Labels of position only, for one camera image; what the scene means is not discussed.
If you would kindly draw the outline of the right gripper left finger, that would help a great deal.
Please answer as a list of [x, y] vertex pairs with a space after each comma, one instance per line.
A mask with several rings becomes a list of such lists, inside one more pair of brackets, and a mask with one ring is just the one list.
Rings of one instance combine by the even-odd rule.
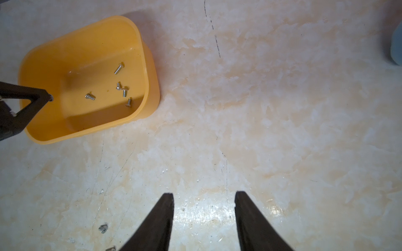
[[174, 216], [174, 196], [164, 193], [122, 251], [167, 251]]

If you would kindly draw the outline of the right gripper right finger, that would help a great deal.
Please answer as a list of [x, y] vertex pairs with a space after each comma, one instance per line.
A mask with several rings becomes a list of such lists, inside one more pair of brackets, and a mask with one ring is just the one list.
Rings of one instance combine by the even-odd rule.
[[234, 202], [238, 239], [242, 251], [292, 250], [246, 192], [236, 192]]

